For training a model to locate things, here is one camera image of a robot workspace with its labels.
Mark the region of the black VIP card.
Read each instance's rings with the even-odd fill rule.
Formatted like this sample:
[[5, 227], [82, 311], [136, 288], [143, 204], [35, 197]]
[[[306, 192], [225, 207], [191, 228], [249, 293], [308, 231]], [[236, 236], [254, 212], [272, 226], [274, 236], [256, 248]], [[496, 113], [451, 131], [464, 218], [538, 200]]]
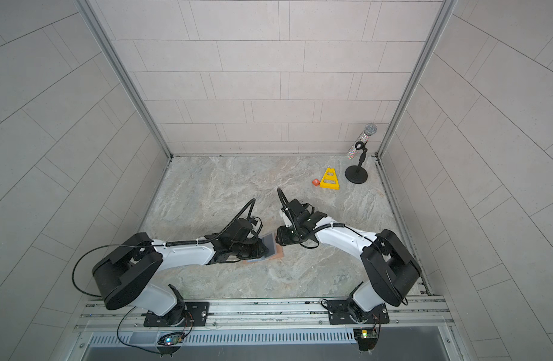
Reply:
[[265, 247], [265, 251], [263, 254], [264, 259], [269, 259], [270, 257], [273, 257], [277, 254], [277, 243], [276, 243], [276, 234], [275, 233], [267, 233], [266, 235], [261, 237], [262, 244]]

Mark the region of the tan leather card holder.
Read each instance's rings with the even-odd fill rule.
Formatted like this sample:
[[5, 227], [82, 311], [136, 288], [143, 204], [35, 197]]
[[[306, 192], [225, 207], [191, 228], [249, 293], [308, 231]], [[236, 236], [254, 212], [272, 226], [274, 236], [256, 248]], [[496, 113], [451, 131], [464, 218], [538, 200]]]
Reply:
[[267, 260], [278, 260], [284, 257], [284, 251], [280, 244], [276, 242], [276, 232], [267, 233], [261, 236], [262, 245], [267, 248], [267, 252], [262, 257], [256, 257], [251, 260], [245, 260], [245, 263], [257, 263]]

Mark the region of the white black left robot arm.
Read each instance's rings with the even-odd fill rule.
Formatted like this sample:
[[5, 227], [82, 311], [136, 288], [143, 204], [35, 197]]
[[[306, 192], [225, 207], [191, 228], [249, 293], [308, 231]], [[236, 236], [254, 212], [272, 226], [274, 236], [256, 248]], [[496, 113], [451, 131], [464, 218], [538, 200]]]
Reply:
[[104, 305], [117, 310], [127, 305], [143, 308], [176, 324], [186, 308], [173, 285], [159, 287], [153, 277], [164, 270], [183, 266], [225, 264], [259, 260], [271, 252], [273, 237], [262, 237], [260, 221], [239, 218], [220, 233], [195, 240], [165, 242], [137, 233], [99, 261], [91, 273]]

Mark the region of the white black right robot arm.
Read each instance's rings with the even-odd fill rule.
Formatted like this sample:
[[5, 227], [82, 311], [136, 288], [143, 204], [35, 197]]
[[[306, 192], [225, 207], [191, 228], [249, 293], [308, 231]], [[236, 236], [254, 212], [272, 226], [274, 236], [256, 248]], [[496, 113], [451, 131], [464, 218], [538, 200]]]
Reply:
[[358, 285], [348, 298], [349, 313], [358, 321], [375, 307], [407, 305], [407, 294], [421, 276], [416, 259], [391, 230], [379, 233], [356, 230], [316, 211], [308, 203], [282, 197], [281, 215], [285, 224], [278, 228], [276, 241], [282, 246], [307, 242], [337, 248], [362, 262], [368, 280]]

